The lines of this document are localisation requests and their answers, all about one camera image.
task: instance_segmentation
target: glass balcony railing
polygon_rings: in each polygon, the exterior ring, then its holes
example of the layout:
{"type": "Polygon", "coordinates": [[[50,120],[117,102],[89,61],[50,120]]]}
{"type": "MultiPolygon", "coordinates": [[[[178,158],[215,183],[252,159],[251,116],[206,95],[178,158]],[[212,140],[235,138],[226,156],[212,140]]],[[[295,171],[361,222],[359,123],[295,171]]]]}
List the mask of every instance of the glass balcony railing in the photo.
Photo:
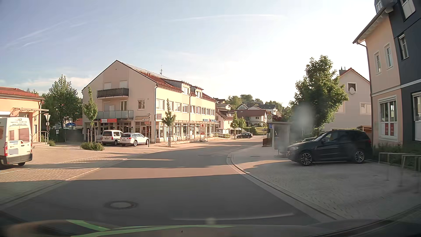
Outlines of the glass balcony railing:
{"type": "Polygon", "coordinates": [[[97,119],[133,119],[133,110],[98,111],[97,119]]]}

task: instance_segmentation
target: dark suv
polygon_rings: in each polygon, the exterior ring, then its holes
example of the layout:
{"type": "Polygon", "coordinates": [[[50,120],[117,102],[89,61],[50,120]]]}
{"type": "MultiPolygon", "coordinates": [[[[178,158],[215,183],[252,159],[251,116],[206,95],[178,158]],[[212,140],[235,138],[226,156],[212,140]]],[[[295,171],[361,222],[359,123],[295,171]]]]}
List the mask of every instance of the dark suv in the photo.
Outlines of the dark suv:
{"type": "Polygon", "coordinates": [[[318,161],[352,161],[363,163],[373,154],[371,140],[359,130],[337,130],[288,146],[287,157],[301,165],[318,161]]]}

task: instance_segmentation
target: asphalt road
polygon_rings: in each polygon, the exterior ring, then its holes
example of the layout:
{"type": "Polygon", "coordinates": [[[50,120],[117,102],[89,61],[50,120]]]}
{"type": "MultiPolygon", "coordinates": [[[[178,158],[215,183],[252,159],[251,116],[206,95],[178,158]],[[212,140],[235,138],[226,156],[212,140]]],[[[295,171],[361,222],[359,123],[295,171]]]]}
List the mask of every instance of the asphalt road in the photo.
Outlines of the asphalt road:
{"type": "Polygon", "coordinates": [[[3,211],[25,221],[76,219],[118,226],[316,223],[227,164],[229,153],[259,143],[261,138],[244,139],[145,154],[3,211]],[[115,201],[133,206],[107,207],[115,201]]]}

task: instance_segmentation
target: balcony railing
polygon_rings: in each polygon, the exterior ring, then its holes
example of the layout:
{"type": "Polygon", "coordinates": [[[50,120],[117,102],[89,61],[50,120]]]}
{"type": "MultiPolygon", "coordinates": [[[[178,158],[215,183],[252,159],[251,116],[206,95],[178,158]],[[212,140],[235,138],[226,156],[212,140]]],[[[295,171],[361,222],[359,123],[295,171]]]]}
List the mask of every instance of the balcony railing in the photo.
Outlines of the balcony railing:
{"type": "Polygon", "coordinates": [[[133,110],[98,111],[97,119],[132,119],[133,110]]]}
{"type": "Polygon", "coordinates": [[[115,97],[115,96],[129,96],[129,88],[112,88],[112,89],[104,89],[104,90],[96,91],[97,98],[115,97]]]}

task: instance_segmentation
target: parked car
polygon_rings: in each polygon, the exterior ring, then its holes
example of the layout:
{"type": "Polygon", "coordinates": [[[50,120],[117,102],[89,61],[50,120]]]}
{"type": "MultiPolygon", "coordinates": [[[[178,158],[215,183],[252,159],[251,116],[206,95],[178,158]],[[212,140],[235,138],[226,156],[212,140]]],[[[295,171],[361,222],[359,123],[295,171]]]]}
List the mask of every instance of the parked car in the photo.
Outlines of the parked car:
{"type": "Polygon", "coordinates": [[[123,134],[120,130],[105,130],[102,132],[102,144],[117,145],[120,143],[120,137],[123,134]]]}
{"type": "Polygon", "coordinates": [[[250,133],[250,132],[243,132],[243,133],[241,133],[241,134],[238,134],[237,135],[237,138],[252,138],[253,137],[253,134],[252,133],[250,133]]]}
{"type": "Polygon", "coordinates": [[[306,142],[288,146],[287,157],[301,165],[319,161],[352,161],[361,164],[371,158],[371,140],[359,130],[337,130],[306,142]]]}
{"type": "Polygon", "coordinates": [[[138,132],[127,132],[121,135],[120,143],[122,146],[137,144],[149,144],[149,139],[138,132]]]}

